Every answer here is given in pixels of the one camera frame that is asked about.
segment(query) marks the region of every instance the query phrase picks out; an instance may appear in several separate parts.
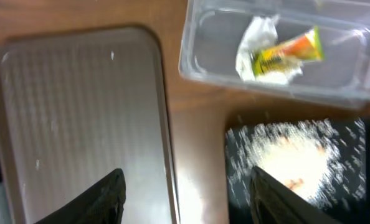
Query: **colorful candy wrapper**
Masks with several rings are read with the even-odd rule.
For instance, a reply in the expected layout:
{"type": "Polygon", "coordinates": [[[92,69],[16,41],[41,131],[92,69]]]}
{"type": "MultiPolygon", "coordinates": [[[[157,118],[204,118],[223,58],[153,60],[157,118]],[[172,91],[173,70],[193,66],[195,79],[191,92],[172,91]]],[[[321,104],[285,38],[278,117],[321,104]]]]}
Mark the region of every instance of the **colorful candy wrapper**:
{"type": "Polygon", "coordinates": [[[270,72],[282,72],[287,78],[291,78],[301,72],[302,62],[324,58],[319,28],[314,26],[312,30],[299,37],[260,51],[255,56],[252,69],[257,78],[270,72]]]}

